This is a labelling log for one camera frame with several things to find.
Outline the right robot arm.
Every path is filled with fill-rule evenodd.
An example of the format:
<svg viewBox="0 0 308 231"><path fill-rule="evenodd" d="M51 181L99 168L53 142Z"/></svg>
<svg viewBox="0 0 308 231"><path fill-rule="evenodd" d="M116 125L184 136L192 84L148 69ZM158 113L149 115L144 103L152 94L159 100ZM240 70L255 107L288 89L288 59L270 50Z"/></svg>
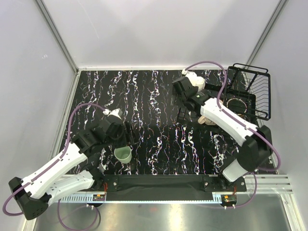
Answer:
<svg viewBox="0 0 308 231"><path fill-rule="evenodd" d="M271 131L268 127L258 128L212 97L205 90L194 86L188 77L176 79L173 89L177 99L188 110L204 116L228 133L240 146L235 160L222 171L218 186L229 191L235 181L248 172L255 171L274 151L271 144Z"/></svg>

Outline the beige printed mug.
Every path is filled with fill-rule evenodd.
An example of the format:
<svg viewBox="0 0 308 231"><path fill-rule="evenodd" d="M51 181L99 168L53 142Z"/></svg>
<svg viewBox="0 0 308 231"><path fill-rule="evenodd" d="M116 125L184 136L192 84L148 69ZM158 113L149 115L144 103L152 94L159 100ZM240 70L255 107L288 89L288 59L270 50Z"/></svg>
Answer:
<svg viewBox="0 0 308 231"><path fill-rule="evenodd" d="M208 126L215 126L216 123L214 123L212 120L208 119L207 117L205 116L201 116L198 118L197 122L199 124L205 124L205 125L208 125Z"/></svg>

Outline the black skull mug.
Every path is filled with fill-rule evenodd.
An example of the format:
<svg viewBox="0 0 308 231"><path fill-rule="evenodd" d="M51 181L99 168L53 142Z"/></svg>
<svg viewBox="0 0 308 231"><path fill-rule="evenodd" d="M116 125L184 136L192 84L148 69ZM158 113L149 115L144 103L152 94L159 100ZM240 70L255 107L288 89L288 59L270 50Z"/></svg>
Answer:
<svg viewBox="0 0 308 231"><path fill-rule="evenodd" d="M243 115L247 111L247 105L242 99L232 98L227 101L227 108L236 114Z"/></svg>

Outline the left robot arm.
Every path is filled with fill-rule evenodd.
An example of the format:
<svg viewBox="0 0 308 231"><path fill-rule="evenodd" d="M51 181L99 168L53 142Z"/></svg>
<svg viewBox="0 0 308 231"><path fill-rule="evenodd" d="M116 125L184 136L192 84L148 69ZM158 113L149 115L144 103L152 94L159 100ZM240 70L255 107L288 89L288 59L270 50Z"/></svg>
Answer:
<svg viewBox="0 0 308 231"><path fill-rule="evenodd" d="M39 170L9 181L21 214L32 220L63 197L86 189L99 191L103 187L103 174L98 167L87 167L64 180L61 177L105 147L122 150L135 142L132 125L118 115L106 115L98 124L80 130L58 155Z"/></svg>

